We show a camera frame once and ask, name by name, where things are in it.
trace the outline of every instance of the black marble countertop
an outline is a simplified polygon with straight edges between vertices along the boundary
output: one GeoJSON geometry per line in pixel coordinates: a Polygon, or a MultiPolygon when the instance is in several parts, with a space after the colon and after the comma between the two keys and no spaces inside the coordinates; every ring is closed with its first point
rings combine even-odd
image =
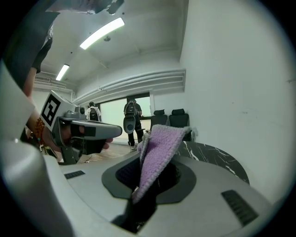
{"type": "Polygon", "coordinates": [[[218,165],[250,184],[247,173],[242,165],[230,154],[216,147],[183,141],[178,148],[177,154],[193,160],[218,165]]]}

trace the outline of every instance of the fluorescent light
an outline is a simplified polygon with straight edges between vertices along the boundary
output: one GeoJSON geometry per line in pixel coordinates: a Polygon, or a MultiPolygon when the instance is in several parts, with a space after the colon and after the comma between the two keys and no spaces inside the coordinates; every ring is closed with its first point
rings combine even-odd
{"type": "Polygon", "coordinates": [[[64,64],[64,66],[61,68],[59,72],[59,75],[56,77],[57,81],[60,81],[62,79],[62,77],[64,76],[64,74],[66,73],[69,67],[70,67],[69,65],[64,64]]]}
{"type": "Polygon", "coordinates": [[[80,47],[86,50],[89,46],[91,46],[98,39],[102,38],[104,35],[110,33],[113,30],[124,25],[124,22],[121,18],[117,18],[116,20],[104,25],[102,28],[98,29],[94,32],[90,37],[88,37],[80,47]]]}

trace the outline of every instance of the purple towel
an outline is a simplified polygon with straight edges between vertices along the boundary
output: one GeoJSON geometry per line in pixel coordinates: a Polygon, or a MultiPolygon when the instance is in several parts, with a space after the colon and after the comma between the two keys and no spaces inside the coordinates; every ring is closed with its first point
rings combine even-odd
{"type": "Polygon", "coordinates": [[[143,142],[138,145],[142,169],[140,185],[132,195],[133,203],[137,203],[148,191],[176,154],[182,138],[189,131],[189,127],[154,125],[151,134],[143,138],[143,142]]]}

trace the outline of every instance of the black chair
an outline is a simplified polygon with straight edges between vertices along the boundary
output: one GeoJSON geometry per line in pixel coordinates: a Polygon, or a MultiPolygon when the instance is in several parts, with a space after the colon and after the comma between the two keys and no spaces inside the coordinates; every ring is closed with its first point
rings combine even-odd
{"type": "MultiPolygon", "coordinates": [[[[171,127],[184,128],[189,126],[189,115],[185,113],[184,109],[173,110],[169,120],[171,127]]],[[[184,136],[183,141],[191,141],[191,131],[184,136]]]]}
{"type": "Polygon", "coordinates": [[[146,130],[146,132],[150,132],[152,127],[156,124],[166,125],[167,124],[167,115],[165,115],[165,110],[155,110],[154,115],[151,117],[151,126],[150,130],[146,130]]]}

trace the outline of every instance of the black backpack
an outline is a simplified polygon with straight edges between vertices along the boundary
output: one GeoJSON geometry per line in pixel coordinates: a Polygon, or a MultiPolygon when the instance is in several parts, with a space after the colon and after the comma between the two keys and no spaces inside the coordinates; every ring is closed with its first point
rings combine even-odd
{"type": "Polygon", "coordinates": [[[91,111],[89,112],[89,120],[99,121],[97,111],[94,108],[92,108],[91,111]]]}

